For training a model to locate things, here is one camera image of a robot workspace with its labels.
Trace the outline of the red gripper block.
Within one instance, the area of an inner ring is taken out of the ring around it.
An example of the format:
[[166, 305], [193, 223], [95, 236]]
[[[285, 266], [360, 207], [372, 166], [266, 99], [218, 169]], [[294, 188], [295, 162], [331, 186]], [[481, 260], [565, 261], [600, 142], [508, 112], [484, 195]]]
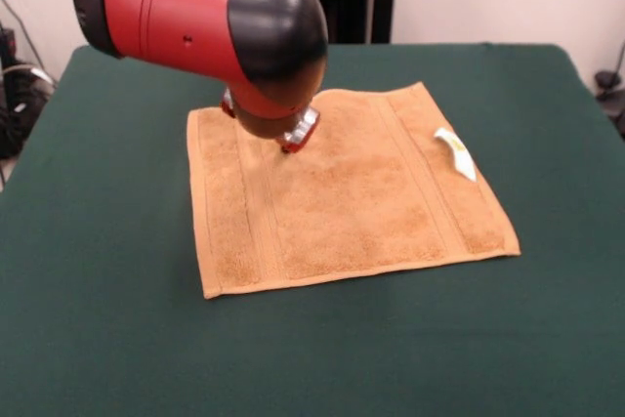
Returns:
[[285, 124], [281, 124], [281, 119], [254, 117], [253, 120], [259, 121], [259, 124], [248, 125], [244, 123], [245, 110], [235, 104], [230, 89], [225, 89], [220, 107], [226, 115], [236, 119], [248, 133], [262, 139], [274, 140], [280, 146], [281, 154], [285, 156], [297, 153], [308, 143], [320, 118], [320, 113], [316, 109], [307, 106], [288, 116]]

